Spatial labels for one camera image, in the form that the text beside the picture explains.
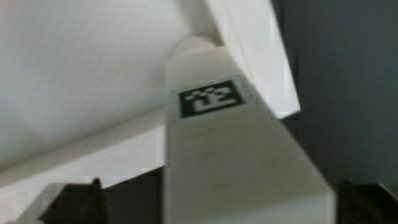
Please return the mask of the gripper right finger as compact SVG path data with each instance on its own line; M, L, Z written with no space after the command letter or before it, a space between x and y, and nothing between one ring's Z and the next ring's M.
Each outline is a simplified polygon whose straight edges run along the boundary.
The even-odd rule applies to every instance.
M338 224L398 224L398 196L380 183L341 182Z

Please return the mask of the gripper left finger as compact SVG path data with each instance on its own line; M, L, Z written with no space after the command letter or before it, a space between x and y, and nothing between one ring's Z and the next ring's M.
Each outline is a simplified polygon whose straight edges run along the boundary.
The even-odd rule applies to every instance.
M68 184L39 216L44 224L108 224L101 181Z

